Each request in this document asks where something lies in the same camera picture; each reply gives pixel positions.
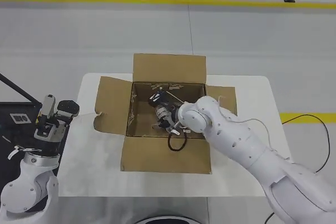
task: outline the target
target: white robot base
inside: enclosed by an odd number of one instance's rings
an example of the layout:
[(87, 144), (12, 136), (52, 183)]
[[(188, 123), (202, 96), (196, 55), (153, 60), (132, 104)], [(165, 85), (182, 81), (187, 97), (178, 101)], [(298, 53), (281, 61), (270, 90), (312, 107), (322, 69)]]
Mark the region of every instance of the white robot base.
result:
[(159, 216), (139, 221), (136, 224), (201, 224), (201, 223), (185, 217)]

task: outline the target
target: white tabletop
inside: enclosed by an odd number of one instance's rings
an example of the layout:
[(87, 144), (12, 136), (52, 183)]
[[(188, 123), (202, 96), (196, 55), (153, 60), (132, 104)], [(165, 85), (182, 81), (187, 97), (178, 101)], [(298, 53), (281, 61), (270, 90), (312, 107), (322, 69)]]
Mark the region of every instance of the white tabletop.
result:
[[(94, 129), (95, 102), (101, 76), (132, 81), (132, 74), (89, 73), (83, 77), (73, 120), (58, 173), (61, 197), (235, 197), (264, 196), (259, 183), (239, 164), (211, 149), (212, 174), (124, 172), (120, 158), (124, 136)], [(208, 76), (211, 86), (235, 86), (241, 119), (265, 123), (272, 147), (291, 157), (267, 78), (262, 76)], [(258, 122), (250, 128), (265, 142), (268, 135)]]

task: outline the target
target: robotic arm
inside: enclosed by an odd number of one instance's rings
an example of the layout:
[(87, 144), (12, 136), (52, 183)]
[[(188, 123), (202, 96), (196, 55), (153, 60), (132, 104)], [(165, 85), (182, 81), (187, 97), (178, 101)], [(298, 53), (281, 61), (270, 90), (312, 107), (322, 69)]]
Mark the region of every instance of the robotic arm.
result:
[[(59, 144), (80, 107), (63, 100), (54, 112), (55, 97), (47, 95), (36, 123), (35, 147), (15, 146), (9, 159), (19, 150), (25, 151), (20, 162), (20, 176), (9, 182), (1, 193), (0, 223), (57, 223), (58, 179), (52, 170), (59, 166)], [(29, 210), (48, 195), (42, 211)]]
[(210, 96), (185, 102), (179, 122), (203, 133), (209, 144), (260, 182), (275, 214), (285, 223), (336, 224), (336, 194), (320, 176), (282, 158)]

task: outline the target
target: electrical cable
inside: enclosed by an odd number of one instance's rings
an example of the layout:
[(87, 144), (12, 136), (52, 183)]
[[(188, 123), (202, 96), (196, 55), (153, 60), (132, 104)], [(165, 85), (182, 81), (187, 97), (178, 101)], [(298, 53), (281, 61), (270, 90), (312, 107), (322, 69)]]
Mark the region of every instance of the electrical cable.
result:
[(168, 147), (169, 147), (170, 150), (172, 150), (172, 151), (174, 151), (174, 152), (179, 152), (179, 151), (181, 151), (181, 150), (185, 147), (186, 142), (187, 142), (187, 140), (188, 140), (188, 136), (186, 136), (186, 133), (183, 132), (183, 135), (184, 135), (184, 142), (183, 142), (183, 144), (181, 145), (180, 148), (175, 149), (175, 148), (173, 148), (173, 147), (171, 146), (171, 144), (170, 144), (170, 139), (172, 138), (172, 135), (173, 135), (173, 132), (170, 132), (169, 135), (168, 135)]
[[(327, 164), (327, 162), (328, 162), (329, 159), (330, 159), (331, 146), (330, 146), (330, 134), (329, 134), (329, 130), (327, 129), (326, 124), (325, 124), (320, 118), (318, 118), (318, 117), (316, 117), (316, 116), (314, 116), (314, 115), (312, 115), (312, 114), (302, 114), (302, 115), (299, 115), (299, 116), (297, 116), (297, 117), (295, 117), (295, 118), (292, 118), (292, 119), (290, 119), (290, 120), (287, 120), (287, 121), (283, 122), (282, 124), (286, 124), (286, 123), (291, 122), (291, 121), (293, 121), (293, 120), (295, 120), (295, 119), (297, 119), (297, 118), (300, 118), (300, 117), (302, 117), (302, 116), (311, 116), (311, 117), (313, 117), (313, 118), (316, 118), (317, 120), (319, 120), (319, 121), (321, 122), (321, 124), (323, 124), (323, 126), (324, 126), (324, 128), (325, 128), (325, 131), (326, 131), (327, 142), (328, 142), (328, 154), (327, 154), (327, 158), (326, 158), (324, 164), (323, 164), (323, 165), (322, 165), (322, 166), (315, 172), (315, 173), (318, 173), (318, 172), (320, 172), (320, 171), (325, 167), (325, 165)], [(268, 221), (269, 221), (269, 219), (271, 219), (271, 217), (273, 217), (274, 214), (275, 214), (274, 212), (271, 213), (270, 216), (265, 220), (264, 224), (267, 224)]]

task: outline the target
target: cardboard box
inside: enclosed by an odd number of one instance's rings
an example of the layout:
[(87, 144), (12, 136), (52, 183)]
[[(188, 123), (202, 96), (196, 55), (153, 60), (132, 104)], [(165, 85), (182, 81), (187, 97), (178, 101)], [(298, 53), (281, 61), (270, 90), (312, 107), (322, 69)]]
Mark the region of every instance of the cardboard box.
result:
[[(101, 77), (95, 106), (100, 115), (94, 127), (99, 132), (125, 135), (122, 171), (211, 174), (210, 149), (204, 137), (189, 133), (183, 150), (170, 151), (168, 133), (152, 128), (157, 120), (147, 102), (162, 86), (192, 103), (204, 95), (224, 96), (221, 106), (237, 114), (235, 88), (208, 86), (206, 79), (204, 56), (168, 54), (135, 54), (133, 82)], [(172, 138), (172, 146), (181, 146), (182, 137)]]

